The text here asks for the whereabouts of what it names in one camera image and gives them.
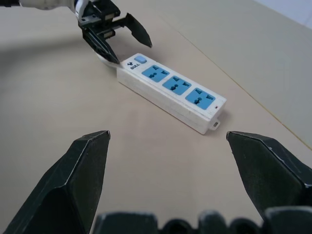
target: beige tabletop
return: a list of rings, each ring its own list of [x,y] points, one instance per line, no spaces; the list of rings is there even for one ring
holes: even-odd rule
[[[214,209],[228,222],[260,223],[226,132],[276,138],[310,167],[311,151],[147,3],[115,2],[153,43],[144,47],[118,30],[109,43],[120,60],[145,54],[226,97],[221,125],[203,136],[118,83],[69,10],[1,9],[0,232],[72,141],[99,130],[112,137],[98,213],[149,211],[160,226],[173,217],[196,226],[200,212]]]

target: power strip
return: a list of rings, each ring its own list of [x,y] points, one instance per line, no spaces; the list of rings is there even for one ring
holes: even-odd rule
[[[201,134],[220,125],[224,97],[142,54],[123,61],[117,79]]]

